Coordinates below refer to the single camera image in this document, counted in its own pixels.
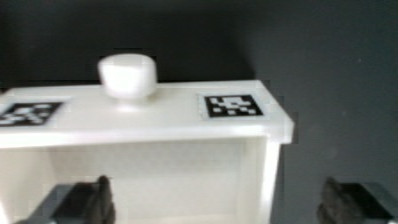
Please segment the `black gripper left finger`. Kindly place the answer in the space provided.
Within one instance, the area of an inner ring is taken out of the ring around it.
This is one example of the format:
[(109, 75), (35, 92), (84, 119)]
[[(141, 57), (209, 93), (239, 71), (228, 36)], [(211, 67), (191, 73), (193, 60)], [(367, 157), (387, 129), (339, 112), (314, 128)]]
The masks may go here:
[(100, 176), (93, 182), (58, 184), (15, 224), (115, 224), (108, 177)]

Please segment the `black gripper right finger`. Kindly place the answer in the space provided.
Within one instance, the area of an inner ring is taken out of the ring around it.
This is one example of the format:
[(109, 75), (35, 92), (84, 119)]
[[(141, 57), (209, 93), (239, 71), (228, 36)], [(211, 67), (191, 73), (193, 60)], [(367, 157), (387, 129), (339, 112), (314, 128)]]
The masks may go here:
[(321, 187), (317, 224), (398, 224), (398, 198), (374, 182), (340, 182)]

